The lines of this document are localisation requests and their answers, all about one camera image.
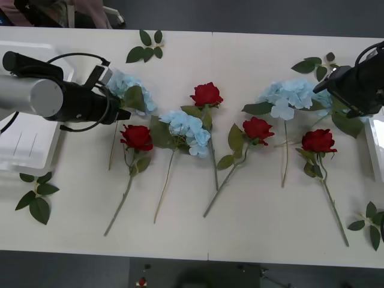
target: black cable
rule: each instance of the black cable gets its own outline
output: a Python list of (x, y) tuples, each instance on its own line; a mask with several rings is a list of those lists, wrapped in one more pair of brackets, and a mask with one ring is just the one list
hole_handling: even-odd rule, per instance
[(61, 130), (68, 131), (68, 132), (85, 132), (85, 131), (88, 131), (88, 130), (90, 130), (92, 128), (95, 128), (98, 124), (100, 124), (101, 122), (104, 121), (104, 119), (107, 117), (107, 115), (109, 113), (109, 109), (110, 109), (110, 105), (111, 105), (110, 104), (111, 95), (110, 95), (109, 90), (107, 88), (105, 88), (104, 86), (100, 86), (100, 87), (97, 87), (97, 88), (107, 97), (107, 107), (106, 107), (106, 111), (104, 112), (102, 117), (97, 122), (92, 124), (91, 126), (83, 128), (83, 129), (72, 129), (72, 128), (69, 128), (69, 127), (67, 127), (65, 125), (60, 125), (60, 129)]

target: white tray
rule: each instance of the white tray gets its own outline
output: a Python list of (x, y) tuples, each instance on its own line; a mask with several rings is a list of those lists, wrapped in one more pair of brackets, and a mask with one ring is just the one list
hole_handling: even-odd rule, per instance
[[(48, 44), (0, 41), (0, 74), (9, 74), (2, 66), (2, 57), (7, 51), (14, 51), (42, 61), (60, 55), (53, 46)], [(66, 60), (57, 60), (55, 65), (63, 69), (64, 80), (74, 79), (74, 69)], [(11, 117), (12, 115), (0, 121), (0, 127), (3, 127)], [(35, 176), (46, 174), (51, 168), (59, 134), (58, 122), (20, 113), (13, 125), (0, 137), (0, 170)]]

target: white table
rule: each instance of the white table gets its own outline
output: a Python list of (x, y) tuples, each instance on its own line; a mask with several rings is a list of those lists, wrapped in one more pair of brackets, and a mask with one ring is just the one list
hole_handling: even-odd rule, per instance
[[(125, 64), (129, 50), (140, 45), (137, 31), (0, 28), (0, 35), (2, 40), (49, 43), (62, 53), (103, 56), (114, 67), (143, 80), (159, 105), (159, 114), (192, 104), (193, 88), (213, 81), (224, 98), (214, 113), (218, 159), (229, 152), (230, 126), (234, 122), (241, 126), (249, 118), (242, 107), (255, 102), (272, 81), (299, 77), (290, 69), (293, 64), (330, 51), (339, 64), (352, 64), (360, 51), (381, 41), (164, 32), (163, 59)], [(81, 76), (79, 83), (96, 63), (82, 57), (69, 61)], [(313, 76), (308, 78), (316, 82)], [(155, 149), (148, 170), (135, 177), (108, 237), (103, 233), (128, 182), (120, 145), (115, 146), (112, 169), (107, 171), (114, 125), (100, 125), (81, 134), (62, 133), (52, 179), (61, 190), (49, 198), (52, 213), (47, 226), (36, 222), (28, 209), (14, 211), (31, 186), (18, 175), (0, 173), (0, 249), (384, 268), (384, 248), (375, 252), (365, 233), (347, 230), (350, 248), (345, 247), (325, 191), (303, 173), (304, 161), (294, 148), (290, 149), (286, 187), (280, 187), (284, 152), (273, 144), (283, 141), (283, 123), (263, 118), (277, 135), (270, 138), (268, 147), (250, 153), (247, 165), (230, 179), (206, 219), (202, 214), (214, 193), (211, 162), (179, 155), (153, 225), (170, 157), (170, 150)], [(289, 122), (289, 133), (300, 134), (305, 124), (316, 119), (316, 115), (298, 114)], [(127, 122), (148, 124), (137, 116)], [(370, 200), (384, 208), (384, 187), (373, 180), (364, 134), (355, 140), (329, 121), (318, 127), (332, 129), (339, 149), (325, 165), (343, 223), (349, 224), (357, 212), (364, 212)], [(219, 173), (220, 183), (226, 173)]]

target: artificial flower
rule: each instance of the artificial flower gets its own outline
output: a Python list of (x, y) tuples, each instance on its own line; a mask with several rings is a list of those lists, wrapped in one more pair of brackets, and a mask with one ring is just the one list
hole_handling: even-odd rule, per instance
[(196, 102), (195, 106), (197, 107), (203, 107), (206, 104), (217, 106), (223, 102), (220, 91), (212, 82), (195, 87), (194, 95), (191, 95), (191, 98)]
[(335, 140), (332, 139), (330, 130), (317, 129), (310, 131), (302, 138), (302, 148), (310, 152), (337, 152), (336, 149), (331, 147), (335, 145)]
[(260, 144), (267, 146), (268, 144), (264, 141), (267, 137), (273, 136), (275, 133), (270, 132), (269, 129), (272, 125), (269, 125), (266, 121), (252, 117), (250, 121), (244, 121), (242, 124), (246, 135), (250, 139), (259, 139)]
[(130, 148), (140, 151), (149, 151), (153, 149), (152, 139), (149, 134), (150, 130), (145, 126), (125, 126), (125, 131), (120, 131), (124, 139), (120, 142), (126, 144)]

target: leaf sprig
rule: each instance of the leaf sprig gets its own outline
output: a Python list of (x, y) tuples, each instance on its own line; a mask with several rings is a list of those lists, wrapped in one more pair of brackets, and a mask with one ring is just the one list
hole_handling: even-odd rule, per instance
[(365, 216), (360, 214), (360, 217), (362, 219), (353, 222), (348, 226), (348, 229), (351, 231), (359, 231), (363, 229), (366, 224), (369, 225), (372, 247), (377, 251), (380, 245), (380, 224), (384, 217), (384, 211), (378, 212), (375, 204), (370, 202), (365, 210)]
[(136, 46), (135, 48), (132, 48), (128, 53), (126, 63), (135, 63), (141, 59), (144, 60), (144, 63), (147, 63), (154, 55), (158, 59), (161, 59), (163, 57), (163, 50), (161, 48), (164, 47), (164, 45), (161, 43), (163, 40), (163, 33), (160, 30), (156, 31), (154, 35), (154, 40), (156, 43), (155, 45), (152, 45), (151, 36), (149, 36), (146, 31), (140, 29), (139, 33), (140, 39), (146, 48), (142, 46)]
[(35, 187), (20, 199), (15, 211), (29, 206), (29, 212), (31, 215), (37, 221), (46, 225), (50, 216), (50, 208), (43, 196), (48, 196), (59, 191), (59, 188), (47, 183), (51, 178), (51, 172), (48, 172), (44, 176), (38, 178), (32, 175), (20, 173), (20, 179), (22, 181), (27, 183), (34, 182)]

